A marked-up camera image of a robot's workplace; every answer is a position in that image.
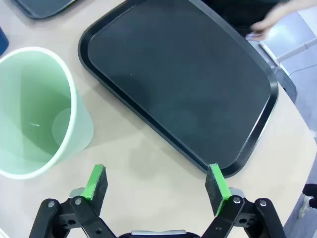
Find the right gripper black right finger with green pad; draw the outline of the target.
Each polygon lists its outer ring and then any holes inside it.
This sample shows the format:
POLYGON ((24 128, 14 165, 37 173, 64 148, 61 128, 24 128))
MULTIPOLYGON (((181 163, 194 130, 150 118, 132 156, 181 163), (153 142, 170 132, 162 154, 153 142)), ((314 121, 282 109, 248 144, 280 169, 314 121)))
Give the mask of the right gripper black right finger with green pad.
POLYGON ((208 165, 205 187, 214 220, 203 233, 204 238, 226 238, 233 227, 242 227, 249 238, 283 238, 285 232, 271 200, 250 202, 233 195, 218 164, 208 165))

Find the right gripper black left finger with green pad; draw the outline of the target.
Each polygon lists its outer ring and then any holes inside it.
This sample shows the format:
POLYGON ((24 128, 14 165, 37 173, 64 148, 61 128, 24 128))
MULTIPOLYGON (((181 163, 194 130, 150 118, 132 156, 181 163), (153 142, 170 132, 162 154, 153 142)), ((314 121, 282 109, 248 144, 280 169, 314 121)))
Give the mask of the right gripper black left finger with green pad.
POLYGON ((81 228, 88 238, 114 238, 115 234, 100 218, 106 190, 106 168, 95 165, 78 195, 63 203, 52 198, 42 201, 29 237, 66 238, 72 229, 81 228))

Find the person's left hand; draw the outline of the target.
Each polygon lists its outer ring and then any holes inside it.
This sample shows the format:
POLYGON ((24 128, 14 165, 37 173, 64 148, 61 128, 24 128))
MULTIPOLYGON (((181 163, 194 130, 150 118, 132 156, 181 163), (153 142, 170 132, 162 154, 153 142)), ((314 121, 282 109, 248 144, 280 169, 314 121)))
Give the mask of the person's left hand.
POLYGON ((279 16, 267 16, 262 21, 256 22, 251 26, 251 39, 255 41, 265 40, 270 29, 281 19, 279 16))

